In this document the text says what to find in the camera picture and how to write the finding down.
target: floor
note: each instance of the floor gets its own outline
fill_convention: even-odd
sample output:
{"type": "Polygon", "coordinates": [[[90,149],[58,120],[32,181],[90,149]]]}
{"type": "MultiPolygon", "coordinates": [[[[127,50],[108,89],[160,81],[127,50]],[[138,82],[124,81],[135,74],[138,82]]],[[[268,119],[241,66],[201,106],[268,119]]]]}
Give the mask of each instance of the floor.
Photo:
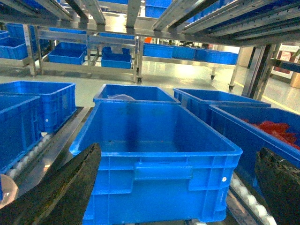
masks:
{"type": "MultiPolygon", "coordinates": [[[[238,68],[233,94],[241,95],[248,70],[238,68]]],[[[228,92],[232,69],[217,69],[215,79],[210,79],[211,69],[190,65],[147,62],[142,67],[142,85],[158,86],[173,95],[173,88],[192,88],[222,90],[228,92]]],[[[76,83],[76,105],[94,106],[92,99],[105,83],[133,84],[130,76],[80,74],[46,71],[45,75],[31,77],[28,69],[0,67],[0,83],[15,80],[36,80],[76,83]]],[[[269,79],[262,101],[271,103],[272,107],[289,110],[300,114],[300,89],[289,84],[269,79]]]]}

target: empty blue crate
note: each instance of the empty blue crate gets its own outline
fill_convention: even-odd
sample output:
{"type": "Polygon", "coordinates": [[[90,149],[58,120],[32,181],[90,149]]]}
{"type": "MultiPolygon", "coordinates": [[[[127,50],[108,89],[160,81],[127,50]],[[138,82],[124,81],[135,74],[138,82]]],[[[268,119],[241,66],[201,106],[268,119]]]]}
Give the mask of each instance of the empty blue crate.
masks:
{"type": "Polygon", "coordinates": [[[127,101],[131,102],[180,104],[177,99],[158,87],[119,84],[104,84],[94,96],[94,102],[124,101],[124,98],[122,98],[124,95],[129,97],[127,98],[127,101]]]}
{"type": "Polygon", "coordinates": [[[225,219],[242,151],[180,105],[97,103],[70,152],[92,143],[102,158],[84,225],[225,219]]]}
{"type": "Polygon", "coordinates": [[[173,47],[167,45],[144,44],[144,56],[158,57],[158,58],[172,58],[173,47]]]}
{"type": "Polygon", "coordinates": [[[86,45],[61,42],[48,54],[48,59],[50,62],[81,65],[86,53],[86,45]]]}
{"type": "Polygon", "coordinates": [[[42,132],[56,131],[76,111],[74,83],[15,81],[0,84],[0,94],[40,96],[38,113],[42,132]]]}
{"type": "Polygon", "coordinates": [[[86,31],[84,30],[72,30],[72,29],[64,29],[64,28],[56,28],[56,27],[49,27],[49,30],[65,32],[65,33],[73,33],[73,34],[86,34],[86,31]]]}
{"type": "Polygon", "coordinates": [[[39,97],[0,95],[0,173],[6,173],[42,138],[39,97]]]}
{"type": "Polygon", "coordinates": [[[0,39],[8,37],[8,31],[0,30],[0,39]]]}
{"type": "Polygon", "coordinates": [[[232,52],[206,51],[206,62],[236,65],[237,60],[238,54],[232,52]]]}
{"type": "Polygon", "coordinates": [[[101,57],[101,66],[102,67],[130,69],[131,68],[131,55],[105,53],[101,57]]]}
{"type": "Polygon", "coordinates": [[[131,39],[134,40],[133,35],[126,35],[126,34],[113,34],[113,33],[100,33],[101,37],[109,37],[109,38],[122,38],[122,39],[131,39]]]}
{"type": "Polygon", "coordinates": [[[173,47],[173,54],[172,54],[173,58],[193,60],[194,56],[195,56],[194,48],[180,47],[180,46],[173,47]]]}
{"type": "Polygon", "coordinates": [[[267,134],[249,123],[260,124],[266,120],[287,123],[288,133],[295,133],[300,146],[300,116],[276,108],[210,106],[211,126],[243,149],[237,172],[258,192],[255,178],[256,153],[266,147],[300,168],[300,151],[267,134]]]}
{"type": "Polygon", "coordinates": [[[271,107],[271,104],[218,90],[174,88],[174,97],[198,118],[210,123],[209,105],[271,107]]]}
{"type": "Polygon", "coordinates": [[[25,40],[14,37],[0,39],[0,58],[22,60],[27,56],[25,40]]]}

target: crate rim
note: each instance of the crate rim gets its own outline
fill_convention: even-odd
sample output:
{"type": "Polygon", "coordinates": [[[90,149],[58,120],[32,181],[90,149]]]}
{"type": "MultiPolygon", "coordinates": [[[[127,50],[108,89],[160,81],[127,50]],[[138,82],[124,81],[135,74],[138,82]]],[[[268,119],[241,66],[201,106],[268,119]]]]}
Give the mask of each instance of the crate rim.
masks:
{"type": "MultiPolygon", "coordinates": [[[[226,107],[226,108],[260,108],[260,107],[251,107],[251,106],[227,106],[227,105],[220,105],[220,107],[226,107]]],[[[230,113],[228,113],[228,112],[220,109],[216,105],[209,105],[209,109],[211,109],[212,111],[214,111],[216,113],[222,114],[228,120],[237,123],[239,126],[246,126],[248,131],[254,131],[254,132],[256,132],[256,133],[258,133],[260,135],[265,136],[266,137],[266,138],[264,138],[265,141],[268,142],[271,145],[274,145],[274,142],[277,142],[276,145],[280,146],[280,148],[282,148],[287,155],[291,156],[294,159],[299,160],[299,158],[300,158],[300,150],[298,150],[298,149],[290,146],[287,143],[284,143],[283,141],[281,141],[281,140],[273,137],[272,135],[269,135],[268,133],[262,131],[261,129],[258,129],[258,128],[252,126],[251,124],[248,124],[248,123],[244,122],[240,118],[238,118],[238,117],[236,117],[234,115],[231,115],[230,113]]],[[[263,109],[274,110],[274,111],[285,111],[285,112],[288,112],[288,113],[292,113],[292,112],[289,112],[289,111],[286,111],[286,110],[282,110],[282,109],[277,109],[277,108],[265,107],[263,109]]]]}
{"type": "Polygon", "coordinates": [[[99,89],[99,91],[96,93],[96,95],[93,98],[94,102],[102,102],[102,101],[107,101],[107,102],[131,102],[131,103],[141,103],[141,101],[147,102],[147,103],[169,103],[169,104],[181,104],[180,101],[176,98],[174,98],[172,95],[170,95],[168,92],[164,91],[163,89],[161,89],[160,87],[156,87],[156,86],[139,86],[139,85],[130,85],[130,84],[113,84],[113,83],[105,83],[102,85],[102,87],[99,89]],[[157,88],[160,91],[162,91],[163,93],[165,93],[168,97],[170,97],[173,102],[168,102],[168,101],[154,101],[154,100],[119,100],[119,99],[109,99],[109,98],[98,98],[98,96],[100,95],[100,93],[104,90],[104,88],[107,85],[117,85],[117,86],[123,86],[123,87],[145,87],[145,88],[157,88]]]}
{"type": "MultiPolygon", "coordinates": [[[[196,96],[194,96],[194,95],[191,95],[191,94],[189,94],[189,93],[187,93],[187,92],[185,92],[185,91],[183,91],[183,90],[202,90],[202,89],[187,89],[187,88],[173,88],[173,91],[174,92],[177,92],[177,93],[180,93],[180,94],[182,94],[182,95],[185,95],[185,96],[188,96],[189,98],[191,98],[191,99],[193,99],[193,100],[195,100],[195,101],[197,101],[197,102],[203,102],[203,103],[206,103],[206,104],[215,104],[215,103],[218,103],[218,102],[224,102],[224,101],[216,101],[216,100],[203,100],[203,99],[201,99],[201,98],[198,98],[198,97],[196,97],[196,96]]],[[[213,91],[213,92],[222,92],[222,91],[220,91],[220,90],[203,90],[203,91],[213,91]]],[[[237,103],[237,104],[245,104],[245,105],[251,105],[251,104],[253,104],[253,103],[261,103],[262,105],[268,105],[268,106],[270,106],[271,107],[271,104],[269,104],[269,103],[265,103],[265,102],[261,102],[261,101],[254,101],[254,102],[235,102],[235,101],[230,101],[230,103],[237,103]]]]}
{"type": "MultiPolygon", "coordinates": [[[[10,84],[10,83],[17,83],[17,82],[25,82],[25,83],[27,83],[27,82],[31,82],[31,83],[65,83],[65,84],[68,84],[68,86],[66,86],[66,87],[64,87],[64,88],[61,88],[61,89],[59,89],[59,90],[56,90],[56,91],[54,91],[54,92],[52,92],[52,93],[47,93],[47,94],[38,94],[38,93],[22,93],[22,94],[24,94],[24,95],[33,95],[33,96],[37,96],[37,97],[39,97],[39,96],[47,96],[47,95],[53,95],[53,94],[56,94],[57,92],[60,92],[60,91],[62,91],[62,90],[65,90],[65,89],[67,89],[67,88],[69,88],[69,87],[72,87],[72,86],[76,86],[76,83],[68,83],[68,82],[47,82],[47,81],[12,81],[12,82],[7,82],[7,83],[1,83],[1,84],[10,84]]],[[[0,95],[1,94],[5,94],[5,95],[16,95],[16,94],[21,94],[21,93],[14,93],[14,92],[2,92],[2,91],[0,91],[0,95]]]]}
{"type": "MultiPolygon", "coordinates": [[[[18,38],[18,37],[3,37],[3,38],[0,38],[0,40],[6,39],[6,38],[15,39],[15,40],[23,40],[22,38],[18,38]]],[[[15,47],[6,46],[6,45],[0,45],[0,46],[4,46],[5,48],[9,48],[9,49],[15,49],[15,48],[20,47],[22,45],[26,45],[25,41],[24,41],[24,43],[19,44],[19,45],[15,46],[15,47]]]]}
{"type": "MultiPolygon", "coordinates": [[[[124,104],[127,102],[106,102],[106,104],[124,104]]],[[[96,104],[92,112],[90,113],[88,119],[86,120],[84,126],[79,131],[77,137],[74,139],[73,143],[71,144],[69,151],[72,155],[78,155],[80,152],[78,151],[79,143],[81,142],[80,138],[85,136],[88,127],[91,125],[93,118],[95,117],[95,114],[97,113],[97,109],[101,106],[102,102],[99,102],[96,104]]],[[[186,108],[181,107],[180,105],[174,105],[174,107],[178,107],[181,110],[184,110],[186,113],[188,113],[190,116],[192,116],[194,119],[199,121],[203,126],[209,128],[213,135],[217,135],[222,141],[224,141],[226,144],[228,144],[233,150],[232,151],[201,151],[201,152],[168,152],[168,157],[202,157],[202,156],[224,156],[224,153],[226,153],[226,156],[238,156],[243,153],[243,150],[234,144],[232,141],[224,137],[222,134],[214,130],[212,127],[207,125],[205,122],[203,122],[201,119],[193,115],[189,110],[186,108]]],[[[110,157],[162,157],[165,158],[165,152],[102,152],[102,156],[110,156],[110,157]]]]}
{"type": "MultiPolygon", "coordinates": [[[[26,97],[26,96],[20,96],[20,95],[14,95],[14,94],[12,94],[12,95],[4,95],[4,94],[0,93],[0,97],[22,98],[22,97],[26,97]]],[[[10,110],[12,110],[12,109],[14,109],[14,108],[17,108],[17,107],[19,107],[19,106],[22,106],[22,105],[24,105],[24,104],[26,104],[26,103],[29,103],[29,102],[38,100],[39,98],[40,98],[40,96],[32,96],[32,97],[28,97],[27,100],[24,100],[24,101],[22,101],[22,102],[20,102],[20,103],[18,103],[18,104],[15,104],[15,105],[13,105],[13,106],[10,106],[10,107],[8,107],[8,108],[5,108],[5,109],[0,110],[0,113],[6,113],[6,112],[8,112],[8,111],[10,111],[10,110]]]]}

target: metal bar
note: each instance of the metal bar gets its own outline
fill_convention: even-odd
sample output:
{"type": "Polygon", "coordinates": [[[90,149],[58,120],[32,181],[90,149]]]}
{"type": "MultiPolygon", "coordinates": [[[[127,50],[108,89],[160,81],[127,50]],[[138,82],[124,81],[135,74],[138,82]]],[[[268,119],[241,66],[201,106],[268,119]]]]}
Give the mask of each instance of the metal bar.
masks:
{"type": "Polygon", "coordinates": [[[264,25],[269,25],[274,22],[285,21],[289,19],[296,18],[300,16],[300,3],[295,3],[292,5],[287,5],[283,7],[279,7],[276,10],[264,13],[262,15],[258,15],[255,18],[246,19],[242,22],[239,22],[238,25],[233,24],[223,28],[220,28],[218,31],[212,31],[210,36],[212,37],[219,37],[228,34],[233,34],[236,32],[249,30],[252,28],[261,27],[264,25]]]}
{"type": "Polygon", "coordinates": [[[271,26],[263,26],[256,29],[250,29],[246,30],[244,32],[238,33],[237,35],[234,35],[233,38],[237,40],[243,40],[243,39],[249,39],[249,38],[256,38],[256,37],[262,37],[267,36],[271,34],[279,34],[279,33],[285,33],[293,30],[299,30],[300,20],[291,22],[282,22],[282,23],[276,23],[271,26]]]}
{"type": "Polygon", "coordinates": [[[179,19],[178,21],[174,22],[170,28],[175,28],[187,21],[188,19],[192,18],[194,15],[197,15],[199,12],[203,11],[207,7],[214,4],[217,0],[201,0],[199,1],[195,6],[192,7],[192,9],[189,9],[188,13],[184,13],[183,17],[179,19]]]}
{"type": "Polygon", "coordinates": [[[184,31],[185,33],[193,34],[275,1],[277,0],[235,0],[221,9],[201,18],[200,20],[189,24],[184,28],[184,31]]]}
{"type": "Polygon", "coordinates": [[[272,71],[270,57],[274,50],[275,45],[261,45],[256,47],[242,96],[257,100],[262,99],[272,71]]]}
{"type": "Polygon", "coordinates": [[[60,19],[71,20],[72,16],[56,0],[35,0],[52,14],[60,19]]]}
{"type": "Polygon", "coordinates": [[[234,88],[234,80],[235,80],[235,77],[238,73],[238,67],[239,67],[239,64],[240,64],[240,61],[241,61],[241,49],[239,50],[239,55],[238,55],[238,60],[236,62],[236,66],[233,70],[233,73],[232,73],[232,77],[231,77],[231,80],[230,80],[230,83],[228,84],[229,85],[229,91],[232,91],[233,88],[234,88]]]}
{"type": "Polygon", "coordinates": [[[140,0],[128,0],[126,27],[135,26],[135,22],[137,19],[137,15],[140,11],[140,7],[141,7],[140,0]]]}
{"type": "Polygon", "coordinates": [[[101,11],[100,5],[97,0],[82,0],[86,9],[93,16],[97,24],[105,25],[105,17],[101,11]]]}
{"type": "Polygon", "coordinates": [[[36,69],[36,64],[35,64],[35,61],[34,61],[34,54],[33,54],[33,48],[32,48],[32,38],[31,38],[32,35],[31,35],[29,25],[24,24],[23,29],[24,29],[24,36],[25,36],[25,43],[26,43],[26,47],[27,47],[27,53],[28,53],[28,57],[30,58],[30,63],[28,65],[28,67],[30,69],[30,74],[32,76],[36,76],[37,75],[37,69],[36,69]]]}
{"type": "Polygon", "coordinates": [[[26,15],[30,16],[37,16],[38,12],[33,7],[27,5],[26,3],[20,1],[20,0],[3,0],[1,1],[5,5],[8,5],[11,8],[14,8],[15,10],[24,13],[26,15]]]}
{"type": "Polygon", "coordinates": [[[81,8],[77,5],[74,0],[65,0],[67,4],[80,16],[80,18],[84,21],[89,21],[86,14],[81,10],[81,8]]]}
{"type": "Polygon", "coordinates": [[[38,38],[38,28],[37,28],[37,26],[33,26],[33,28],[34,28],[35,39],[36,39],[35,41],[37,44],[37,56],[38,56],[39,69],[41,71],[41,74],[43,75],[44,71],[43,71],[43,66],[42,66],[42,52],[41,52],[41,45],[39,43],[39,38],[38,38]]]}
{"type": "Polygon", "coordinates": [[[187,12],[191,11],[198,0],[174,0],[171,5],[153,24],[153,29],[161,31],[163,28],[173,25],[181,19],[187,12]]]}
{"type": "Polygon", "coordinates": [[[144,61],[150,62],[164,62],[164,63],[174,63],[174,64],[182,64],[182,65],[191,65],[191,66],[199,66],[199,67],[210,67],[210,68],[222,68],[222,69],[234,69],[235,65],[227,65],[227,64],[219,64],[212,62],[202,62],[202,61],[191,61],[191,60],[178,60],[178,59],[165,59],[165,58],[157,58],[157,57],[149,57],[143,56],[144,61]]]}

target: metal shelf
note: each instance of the metal shelf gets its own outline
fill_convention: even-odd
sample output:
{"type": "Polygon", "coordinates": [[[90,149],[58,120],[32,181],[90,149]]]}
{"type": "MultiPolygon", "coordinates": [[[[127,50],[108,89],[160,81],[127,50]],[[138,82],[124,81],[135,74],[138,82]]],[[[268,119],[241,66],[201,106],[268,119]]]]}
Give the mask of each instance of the metal shelf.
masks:
{"type": "Polygon", "coordinates": [[[5,1],[0,21],[45,27],[112,32],[142,37],[248,46],[300,40],[300,2],[297,0],[234,0],[194,23],[185,21],[212,5],[215,0],[175,0],[160,18],[139,17],[141,1],[128,5],[84,0],[77,5],[38,0],[44,9],[33,9],[19,1],[5,1]]]}

